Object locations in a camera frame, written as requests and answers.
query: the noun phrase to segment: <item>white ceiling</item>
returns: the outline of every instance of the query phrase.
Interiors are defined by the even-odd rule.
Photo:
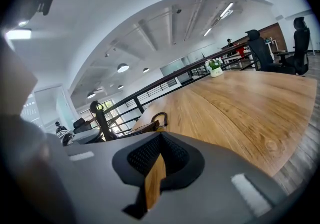
[[[92,60],[90,67],[76,85],[72,99],[84,99],[77,99],[77,102],[74,102],[75,106],[83,104],[88,91],[100,85],[106,87],[109,95],[118,92],[118,84],[128,84],[142,75],[140,69],[143,63],[145,67],[152,68],[152,56],[159,52],[165,54],[166,49],[172,47],[174,43],[182,43],[189,20],[192,13],[197,11],[200,1],[175,0],[174,4],[170,3],[165,8],[161,7],[144,15],[142,23],[126,24],[125,28],[116,34],[112,45],[102,49],[101,53],[97,54],[99,56]],[[225,6],[222,4],[223,1],[202,0],[194,27],[187,36],[188,40],[203,39],[201,33],[210,25],[209,21],[215,15],[214,10],[216,8],[220,10]],[[235,8],[239,9],[244,4],[244,0],[226,0],[225,4],[230,1],[238,2]],[[100,3],[101,0],[53,0],[47,16],[36,14],[25,27],[32,29],[32,39],[13,41],[16,52],[33,71],[68,69],[68,63],[79,45],[74,38],[75,34],[82,30],[83,33],[86,32],[82,24],[95,16]],[[178,8],[182,9],[180,14],[176,14]],[[146,24],[143,26],[144,31],[141,29],[141,24]],[[130,69],[118,74],[117,65],[123,62],[129,64]]]

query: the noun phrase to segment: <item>wooden table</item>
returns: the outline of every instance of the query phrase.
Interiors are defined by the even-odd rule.
[[[316,83],[288,74],[224,71],[153,101],[134,128],[166,112],[168,126],[163,130],[229,148],[273,176],[302,138]],[[148,208],[159,195],[163,177],[165,166],[159,157],[145,181]]]

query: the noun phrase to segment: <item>flower pot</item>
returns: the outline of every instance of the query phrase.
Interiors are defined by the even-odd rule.
[[[213,69],[210,71],[210,75],[211,77],[217,77],[219,75],[223,74],[223,70],[221,69],[221,67]]]

